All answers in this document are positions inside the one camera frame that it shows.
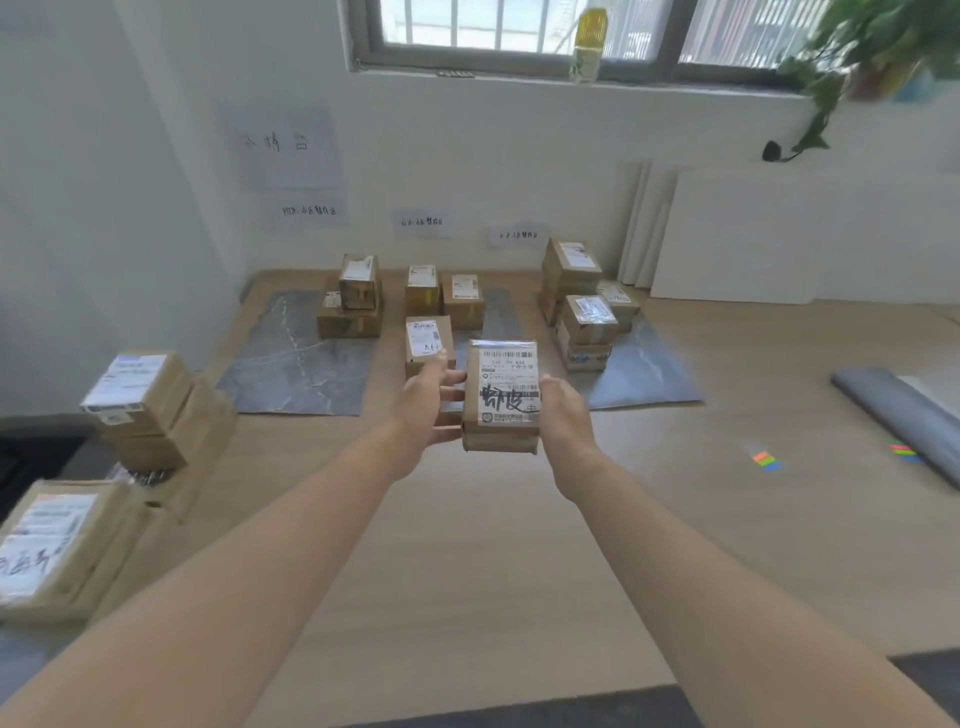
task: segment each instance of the package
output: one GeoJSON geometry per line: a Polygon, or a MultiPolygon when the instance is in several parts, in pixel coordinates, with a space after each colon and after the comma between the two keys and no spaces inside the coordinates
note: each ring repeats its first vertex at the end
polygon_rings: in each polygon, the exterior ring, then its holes
{"type": "Polygon", "coordinates": [[[474,275],[444,275],[444,313],[453,330],[479,331],[485,311],[480,281],[474,275]]]}
{"type": "Polygon", "coordinates": [[[407,378],[416,376],[423,362],[446,349],[447,366],[457,368],[457,352],[449,316],[408,316],[406,326],[407,378]]]}
{"type": "Polygon", "coordinates": [[[340,270],[340,303],[344,310],[374,310],[380,301],[380,267],[376,255],[344,255],[340,270]]]}
{"type": "Polygon", "coordinates": [[[170,431],[193,375],[175,352],[120,352],[80,408],[112,437],[170,431]]]}
{"type": "Polygon", "coordinates": [[[126,483],[36,482],[0,526],[0,619],[72,603],[132,502],[126,483]]]}
{"type": "Polygon", "coordinates": [[[463,436],[465,450],[537,453],[537,342],[470,340],[463,436]]]}
{"type": "Polygon", "coordinates": [[[603,271],[585,243],[550,239],[543,256],[543,280],[557,300],[576,294],[594,294],[603,271]]]}
{"type": "Polygon", "coordinates": [[[568,372],[603,372],[613,351],[610,344],[571,344],[563,321],[557,324],[557,346],[568,372]]]}
{"type": "Polygon", "coordinates": [[[321,339],[375,339],[383,328],[383,302],[374,310],[346,311],[340,305],[340,291],[327,291],[317,311],[317,332],[321,339]]]}
{"type": "Polygon", "coordinates": [[[620,333],[629,333],[634,324],[634,317],[640,311],[640,298],[636,290],[615,280],[601,280],[597,284],[597,295],[603,296],[616,317],[616,330],[620,333]]]}
{"type": "Polygon", "coordinates": [[[609,344],[617,334],[616,317],[600,296],[567,296],[560,311],[571,344],[609,344]]]}
{"type": "Polygon", "coordinates": [[[131,473],[182,468],[198,456],[214,419],[223,414],[225,397],[222,392],[215,393],[206,379],[197,377],[168,435],[114,438],[106,432],[104,440],[113,446],[117,460],[131,473]]]}
{"type": "Polygon", "coordinates": [[[407,316],[440,314],[440,279],[435,265],[411,265],[407,270],[405,292],[407,316]]]}

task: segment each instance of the window frame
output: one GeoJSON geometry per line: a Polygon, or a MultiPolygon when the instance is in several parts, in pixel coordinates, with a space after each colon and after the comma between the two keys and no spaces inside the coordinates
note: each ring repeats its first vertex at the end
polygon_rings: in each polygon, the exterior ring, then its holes
{"type": "MultiPolygon", "coordinates": [[[[796,84],[771,68],[679,63],[698,0],[672,0],[661,22],[657,55],[651,62],[608,61],[597,81],[625,85],[721,85],[795,90],[796,84]]],[[[564,80],[569,58],[518,51],[388,45],[383,39],[379,0],[346,0],[354,67],[359,70],[463,71],[473,75],[564,80]]]]}

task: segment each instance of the wooden table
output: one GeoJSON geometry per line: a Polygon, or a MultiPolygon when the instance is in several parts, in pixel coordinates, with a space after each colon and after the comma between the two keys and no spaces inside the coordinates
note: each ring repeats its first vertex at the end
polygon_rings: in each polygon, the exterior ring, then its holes
{"type": "MultiPolygon", "coordinates": [[[[533,273],[509,288],[561,365],[533,273]]],[[[262,274],[206,374],[219,378],[275,291],[321,272],[262,274]]],[[[387,411],[403,381],[401,290],[360,418],[241,417],[187,524],[134,554],[119,601],[318,469],[387,411]]],[[[828,384],[840,366],[922,374],[960,362],[960,326],[920,305],[650,300],[706,406],[594,413],[604,451],[744,562],[887,654],[960,645],[960,494],[892,455],[828,384]],[[783,469],[768,473],[751,446],[783,469]]],[[[245,625],[255,629],[255,625],[245,625]]],[[[542,454],[431,449],[397,483],[250,726],[326,726],[672,682],[542,454]]]]}

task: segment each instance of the handwritten sign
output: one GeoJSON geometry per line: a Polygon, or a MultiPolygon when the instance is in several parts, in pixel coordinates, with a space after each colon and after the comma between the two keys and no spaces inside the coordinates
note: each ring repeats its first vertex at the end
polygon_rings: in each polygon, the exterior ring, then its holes
{"type": "Polygon", "coordinates": [[[504,223],[491,225],[488,239],[495,248],[542,248],[550,239],[550,232],[546,223],[504,223]]]}
{"type": "Polygon", "coordinates": [[[390,213],[396,237],[456,237],[453,213],[438,207],[404,207],[390,213]]]}
{"type": "Polygon", "coordinates": [[[269,227],[277,232],[309,228],[345,228],[349,224],[343,197],[322,192],[272,193],[264,196],[269,227]]]}
{"type": "Polygon", "coordinates": [[[247,189],[344,188],[340,150],[326,109],[223,103],[218,112],[247,189]]]}

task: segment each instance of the forearm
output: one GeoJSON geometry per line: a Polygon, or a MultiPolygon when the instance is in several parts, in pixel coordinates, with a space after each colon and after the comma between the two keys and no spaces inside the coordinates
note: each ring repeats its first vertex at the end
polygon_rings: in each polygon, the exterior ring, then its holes
{"type": "Polygon", "coordinates": [[[954,726],[886,660],[697,534],[608,458],[571,457],[563,477],[708,728],[954,726]]]}
{"type": "Polygon", "coordinates": [[[242,723],[393,482],[403,435],[392,427],[84,633],[0,710],[0,725],[242,723]]]}

